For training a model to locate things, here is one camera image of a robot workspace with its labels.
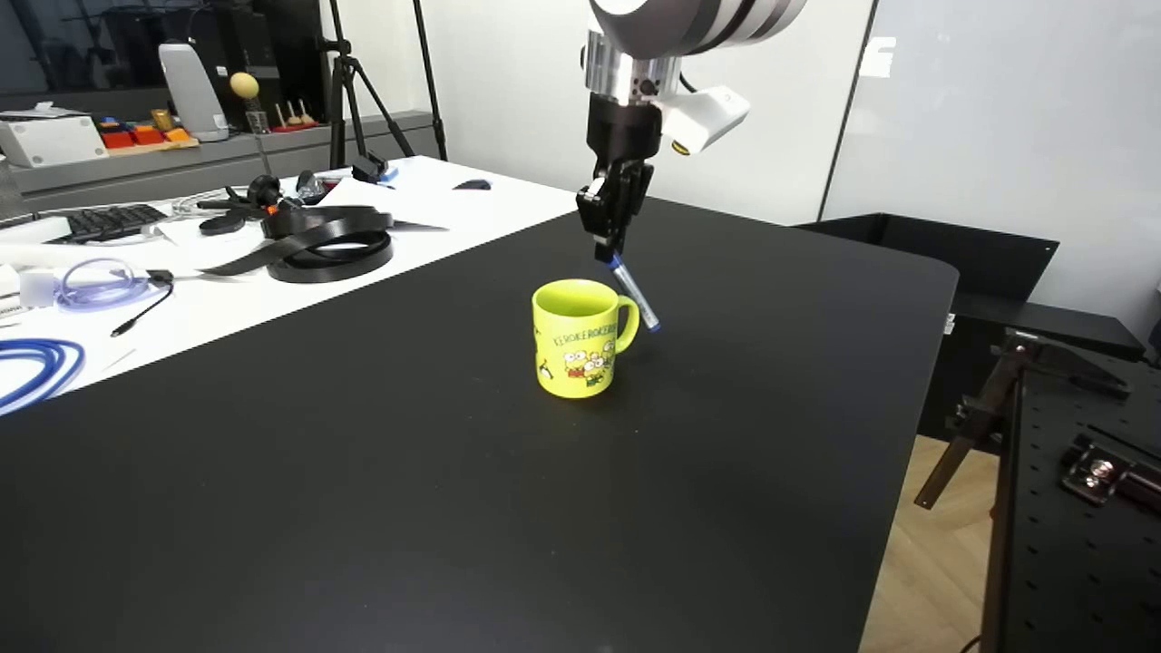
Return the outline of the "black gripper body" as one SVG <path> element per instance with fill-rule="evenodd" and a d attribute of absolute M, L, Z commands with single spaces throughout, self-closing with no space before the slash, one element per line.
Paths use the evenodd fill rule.
<path fill-rule="evenodd" d="M 662 147 L 662 109 L 620 105 L 612 97 L 588 97 L 588 147 L 599 170 L 620 170 L 623 163 L 647 163 Z"/>

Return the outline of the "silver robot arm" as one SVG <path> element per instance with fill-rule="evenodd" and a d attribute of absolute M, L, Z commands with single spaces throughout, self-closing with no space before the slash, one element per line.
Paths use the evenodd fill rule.
<path fill-rule="evenodd" d="M 576 210 L 595 256 L 612 263 L 662 144 L 696 156 L 748 117 L 737 89 L 692 87 L 684 60 L 785 34 L 806 0 L 588 0 L 588 8 L 580 69 L 595 170 L 576 192 Z"/>

